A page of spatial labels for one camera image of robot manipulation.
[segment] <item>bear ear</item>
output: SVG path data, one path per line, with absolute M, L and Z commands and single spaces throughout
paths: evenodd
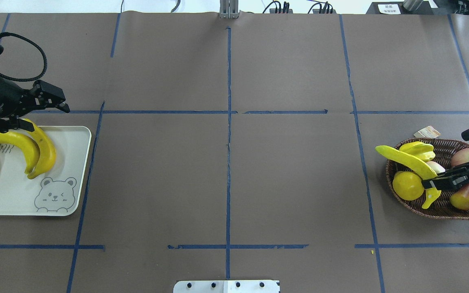
M 73 177 L 68 178 L 65 180 L 65 182 L 68 183 L 68 185 L 70 185 L 72 188 L 77 184 L 77 180 Z
M 41 180 L 41 187 L 45 187 L 46 185 L 54 182 L 54 180 L 50 177 L 45 177 L 43 180 Z

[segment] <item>lemon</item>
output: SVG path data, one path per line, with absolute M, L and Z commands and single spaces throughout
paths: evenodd
M 404 200 L 415 200 L 423 195 L 424 187 L 421 178 L 414 172 L 402 171 L 394 176 L 394 191 Z

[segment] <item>white floor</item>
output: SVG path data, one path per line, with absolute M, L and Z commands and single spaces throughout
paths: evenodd
M 147 13 L 168 13 L 175 7 L 177 0 L 124 0 L 124 11 Z M 309 0 L 290 0 L 294 13 L 307 13 L 314 2 Z M 261 13 L 270 0 L 240 0 L 242 11 Z M 338 13 L 365 14 L 370 6 L 363 0 L 331 0 Z M 218 12 L 219 0 L 181 0 L 179 13 Z M 0 13 L 117 13 L 121 11 L 121 0 L 0 0 Z

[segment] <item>gray table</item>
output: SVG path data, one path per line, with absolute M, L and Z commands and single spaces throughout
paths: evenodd
M 469 17 L 12 13 L 0 31 L 44 48 L 72 109 L 28 117 L 95 138 L 74 214 L 0 216 L 0 292 L 469 291 L 469 221 L 408 211 L 374 151 L 469 128 Z M 0 71 L 40 72 L 2 45 Z

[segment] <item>white label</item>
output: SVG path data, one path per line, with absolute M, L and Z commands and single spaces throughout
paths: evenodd
M 398 4 L 378 4 L 377 7 L 383 14 L 401 14 Z

